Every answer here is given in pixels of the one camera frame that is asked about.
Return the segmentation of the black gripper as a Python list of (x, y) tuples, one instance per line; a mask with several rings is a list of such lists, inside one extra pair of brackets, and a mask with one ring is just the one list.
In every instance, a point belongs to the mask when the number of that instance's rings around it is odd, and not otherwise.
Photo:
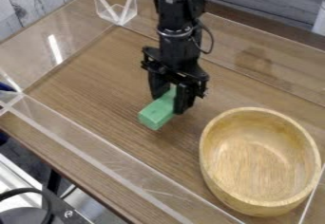
[(210, 76), (198, 64), (205, 50), (201, 49), (202, 32), (190, 36), (162, 36), (158, 47), (142, 49), (141, 67), (149, 72), (153, 99), (158, 99), (177, 84), (174, 113), (182, 115), (194, 105), (195, 97), (205, 97)]

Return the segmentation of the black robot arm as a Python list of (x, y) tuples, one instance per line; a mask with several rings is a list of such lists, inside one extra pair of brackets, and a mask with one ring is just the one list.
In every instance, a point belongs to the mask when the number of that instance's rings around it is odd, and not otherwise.
[(205, 0), (154, 0), (159, 22), (159, 46), (142, 49), (141, 67), (149, 72), (151, 97), (157, 100), (174, 84), (173, 113), (182, 115), (203, 98), (209, 73), (198, 61), (202, 49), (202, 30), (209, 30), (199, 20)]

